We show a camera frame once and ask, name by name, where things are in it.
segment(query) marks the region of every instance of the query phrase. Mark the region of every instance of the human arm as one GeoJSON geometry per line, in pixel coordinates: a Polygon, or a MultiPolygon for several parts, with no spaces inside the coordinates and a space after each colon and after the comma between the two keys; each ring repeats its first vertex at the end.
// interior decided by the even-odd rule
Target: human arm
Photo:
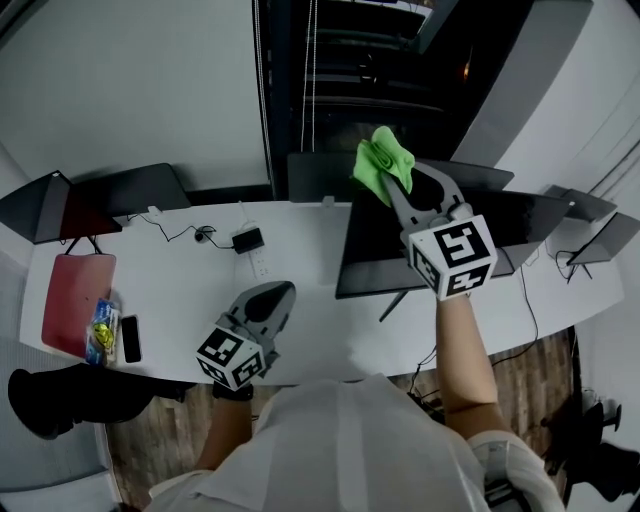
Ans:
{"type": "Polygon", "coordinates": [[[251,439],[251,401],[218,398],[207,440],[195,469],[217,469],[241,444],[251,439]]]}
{"type": "Polygon", "coordinates": [[[466,295],[438,301],[437,376],[448,427],[465,439],[511,429],[498,405],[498,388],[466,295]]]}

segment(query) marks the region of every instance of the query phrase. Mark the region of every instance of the power strip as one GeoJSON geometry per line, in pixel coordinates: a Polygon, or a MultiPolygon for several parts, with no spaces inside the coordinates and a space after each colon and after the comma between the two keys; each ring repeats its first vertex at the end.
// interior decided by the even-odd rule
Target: power strip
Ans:
{"type": "Polygon", "coordinates": [[[249,251],[249,260],[251,261],[251,267],[253,268],[253,275],[258,281],[266,281],[271,278],[266,245],[258,247],[253,251],[249,251]]]}

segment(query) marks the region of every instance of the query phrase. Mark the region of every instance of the snack package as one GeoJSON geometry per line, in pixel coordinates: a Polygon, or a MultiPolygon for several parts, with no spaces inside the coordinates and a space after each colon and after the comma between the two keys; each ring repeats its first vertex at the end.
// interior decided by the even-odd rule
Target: snack package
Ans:
{"type": "Polygon", "coordinates": [[[120,311],[113,302],[98,299],[91,323],[87,326],[84,359],[91,365],[104,366],[116,360],[116,339],[120,311]]]}

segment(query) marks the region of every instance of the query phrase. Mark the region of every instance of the green cloth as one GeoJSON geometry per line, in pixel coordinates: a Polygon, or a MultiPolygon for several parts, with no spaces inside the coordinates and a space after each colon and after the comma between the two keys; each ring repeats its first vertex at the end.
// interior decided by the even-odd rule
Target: green cloth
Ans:
{"type": "Polygon", "coordinates": [[[353,177],[390,207],[391,198],[382,181],[382,173],[388,172],[398,178],[410,194],[413,188],[411,170],[415,164],[414,156],[398,143],[391,129],[381,126],[373,132],[371,142],[363,140],[358,144],[353,177]]]}

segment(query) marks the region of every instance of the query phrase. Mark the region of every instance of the smartphone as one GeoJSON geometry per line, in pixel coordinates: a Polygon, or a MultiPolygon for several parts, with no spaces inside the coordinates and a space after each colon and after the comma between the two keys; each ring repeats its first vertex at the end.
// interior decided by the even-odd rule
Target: smartphone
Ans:
{"type": "Polygon", "coordinates": [[[140,336],[138,333],[138,317],[125,316],[120,321],[122,329],[122,344],[124,346],[124,359],[127,363],[137,363],[142,359],[140,353],[140,336]]]}

